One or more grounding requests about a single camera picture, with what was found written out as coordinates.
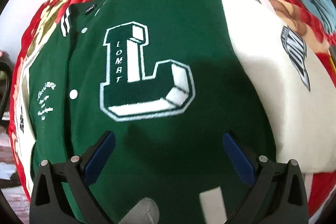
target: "white snap button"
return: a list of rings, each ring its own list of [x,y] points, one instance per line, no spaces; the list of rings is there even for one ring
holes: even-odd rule
[[[78,96],[78,91],[77,90],[71,90],[70,91],[70,99],[76,99]]]

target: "green fabric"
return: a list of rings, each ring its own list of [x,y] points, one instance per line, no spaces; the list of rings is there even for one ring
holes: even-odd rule
[[[96,8],[85,14],[93,3]],[[275,145],[258,95],[232,49],[221,0],[107,0],[104,5],[95,0],[71,5],[70,10],[70,34],[63,37],[59,24],[30,69],[30,116],[37,138],[34,171],[43,159],[57,163],[81,155],[111,130],[117,139],[115,151],[90,189],[113,222],[149,197],[158,205],[160,224],[204,223],[199,194],[219,186],[230,215],[247,187],[222,148],[222,134],[232,130],[272,160]],[[177,63],[160,64],[155,79],[129,83],[126,44],[136,24],[116,27],[129,22],[148,27],[149,44],[143,47],[146,76],[153,74],[158,61]],[[84,27],[88,31],[81,33]],[[100,96],[101,83],[106,82],[105,35],[110,85]],[[118,57],[123,57],[120,64]],[[157,111],[137,120],[139,115],[107,115],[101,110],[100,97],[106,109],[163,98],[175,83],[173,63],[188,76],[187,99],[174,108],[179,114],[163,117],[165,112]],[[45,107],[53,111],[42,121],[37,113],[43,104],[37,97],[48,81],[56,87],[46,88],[42,97],[50,96]],[[78,97],[71,100],[73,89]],[[65,189],[75,215],[83,220]]]

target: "blue clip pad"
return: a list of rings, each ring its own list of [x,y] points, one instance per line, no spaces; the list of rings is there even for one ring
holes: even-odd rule
[[[252,187],[256,179],[252,163],[228,132],[223,134],[222,144],[242,183]]]
[[[113,132],[110,132],[84,168],[84,183],[86,186],[97,181],[115,146],[116,137]]]

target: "metal rivet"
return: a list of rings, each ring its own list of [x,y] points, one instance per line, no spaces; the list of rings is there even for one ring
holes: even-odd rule
[[[72,161],[72,162],[78,162],[79,159],[80,159],[80,157],[78,157],[78,156],[73,156],[73,157],[71,158],[71,161]]]
[[[43,160],[43,161],[41,161],[41,165],[42,166],[46,166],[48,164],[48,160]]]
[[[260,160],[261,162],[266,162],[268,159],[267,159],[266,156],[260,156],[260,157],[259,157],[259,160]]]
[[[294,165],[294,166],[297,166],[298,165],[298,162],[296,160],[291,160],[291,164]]]

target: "snap button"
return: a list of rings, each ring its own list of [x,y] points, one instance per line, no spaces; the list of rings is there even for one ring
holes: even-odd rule
[[[78,91],[77,90],[71,90],[70,91],[70,99],[76,99],[78,96]]]

